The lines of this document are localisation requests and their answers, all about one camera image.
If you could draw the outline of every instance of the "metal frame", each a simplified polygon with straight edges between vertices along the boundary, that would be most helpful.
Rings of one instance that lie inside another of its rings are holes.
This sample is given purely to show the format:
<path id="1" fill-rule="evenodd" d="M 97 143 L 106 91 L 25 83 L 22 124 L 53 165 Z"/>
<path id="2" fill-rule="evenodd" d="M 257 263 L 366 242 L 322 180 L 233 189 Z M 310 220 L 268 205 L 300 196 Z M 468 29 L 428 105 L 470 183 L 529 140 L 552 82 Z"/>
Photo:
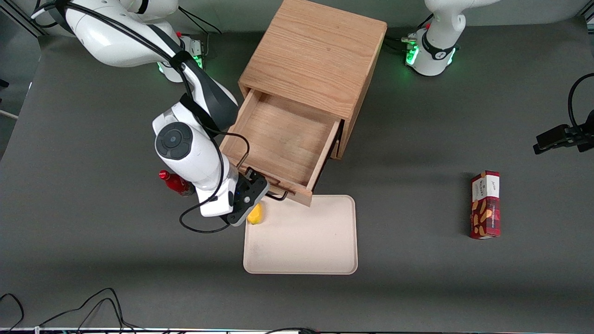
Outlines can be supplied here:
<path id="1" fill-rule="evenodd" d="M 35 334 L 43 332 L 43 334 L 74 334 L 77 328 L 74 327 L 21 327 L 15 328 L 11 331 L 14 334 Z M 122 334 L 122 333 L 135 333 L 135 334 L 266 334 L 267 330 L 242 330 L 242 329 L 187 329 L 187 328 L 113 328 L 113 327 L 90 327 L 81 328 L 78 333 L 97 333 L 97 334 Z M 298 330 L 284 330 L 283 334 L 299 334 Z M 319 334 L 532 334 L 532 333 L 511 333 L 511 332 L 326 332 L 317 331 Z"/>
<path id="2" fill-rule="evenodd" d="M 12 21 L 27 30 L 35 37 L 49 35 L 45 30 L 36 26 L 29 19 L 29 15 L 25 13 L 12 0 L 2 0 L 0 2 L 0 10 L 2 10 Z"/>
<path id="3" fill-rule="evenodd" d="M 586 18 L 588 33 L 594 34 L 594 0 L 590 0 L 578 15 L 583 15 Z"/>

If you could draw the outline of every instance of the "red bottle cap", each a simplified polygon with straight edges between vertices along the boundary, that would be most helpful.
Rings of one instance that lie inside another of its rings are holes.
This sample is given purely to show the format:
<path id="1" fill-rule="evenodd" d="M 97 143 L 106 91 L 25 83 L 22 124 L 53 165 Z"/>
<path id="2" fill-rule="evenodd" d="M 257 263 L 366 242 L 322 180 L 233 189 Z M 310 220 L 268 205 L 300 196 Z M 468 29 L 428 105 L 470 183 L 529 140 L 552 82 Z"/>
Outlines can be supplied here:
<path id="1" fill-rule="evenodd" d="M 168 171 L 162 170 L 162 171 L 159 172 L 159 177 L 161 179 L 168 179 L 170 177 L 170 174 L 169 174 Z"/>

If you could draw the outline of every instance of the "yellow object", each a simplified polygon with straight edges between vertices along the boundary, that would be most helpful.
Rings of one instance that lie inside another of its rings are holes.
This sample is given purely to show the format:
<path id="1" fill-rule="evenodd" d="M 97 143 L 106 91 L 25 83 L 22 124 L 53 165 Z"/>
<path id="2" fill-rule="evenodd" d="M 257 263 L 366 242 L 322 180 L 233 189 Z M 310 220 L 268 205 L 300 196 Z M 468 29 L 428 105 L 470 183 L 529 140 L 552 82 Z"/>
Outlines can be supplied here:
<path id="1" fill-rule="evenodd" d="M 259 224 L 260 222 L 262 222 L 263 215 L 264 215 L 264 210 L 262 208 L 262 203 L 258 203 L 252 209 L 252 212 L 249 213 L 248 222 L 252 225 Z"/>

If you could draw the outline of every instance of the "beige tray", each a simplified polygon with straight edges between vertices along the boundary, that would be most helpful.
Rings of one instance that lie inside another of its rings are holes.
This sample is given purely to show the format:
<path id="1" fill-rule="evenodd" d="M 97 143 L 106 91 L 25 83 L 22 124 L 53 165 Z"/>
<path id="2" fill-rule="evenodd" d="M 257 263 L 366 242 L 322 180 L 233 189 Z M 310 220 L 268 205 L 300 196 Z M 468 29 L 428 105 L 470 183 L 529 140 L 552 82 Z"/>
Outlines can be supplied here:
<path id="1" fill-rule="evenodd" d="M 263 221 L 245 228 L 248 273 L 349 275 L 357 270 L 351 196 L 314 195 L 311 207 L 267 197 L 262 204 Z"/>

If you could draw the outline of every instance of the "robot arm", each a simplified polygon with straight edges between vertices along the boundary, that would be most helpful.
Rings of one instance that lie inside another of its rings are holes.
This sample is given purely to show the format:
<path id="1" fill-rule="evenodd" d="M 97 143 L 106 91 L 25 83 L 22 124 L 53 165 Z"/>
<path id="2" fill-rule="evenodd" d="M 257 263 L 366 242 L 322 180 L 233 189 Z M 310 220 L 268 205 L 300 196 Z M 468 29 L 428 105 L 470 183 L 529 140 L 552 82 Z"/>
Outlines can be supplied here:
<path id="1" fill-rule="evenodd" d="M 403 42 L 409 45 L 406 64 L 427 76 L 441 74 L 450 65 L 455 44 L 466 27 L 462 11 L 500 0 L 425 0 L 434 18 L 429 29 L 421 27 Z"/>
<path id="2" fill-rule="evenodd" d="M 56 0 L 42 9 L 50 6 L 56 7 L 91 55 L 106 65 L 178 62 L 169 68 L 179 71 L 179 81 L 187 79 L 194 89 L 191 97 L 184 95 L 153 121 L 155 150 L 165 164 L 195 185 L 203 216 L 241 224 L 269 185 L 258 173 L 251 178 L 240 175 L 213 140 L 219 129 L 235 123 L 237 101 L 184 52 L 189 38 L 185 42 L 178 38 L 162 19 L 177 9 L 177 0 Z"/>

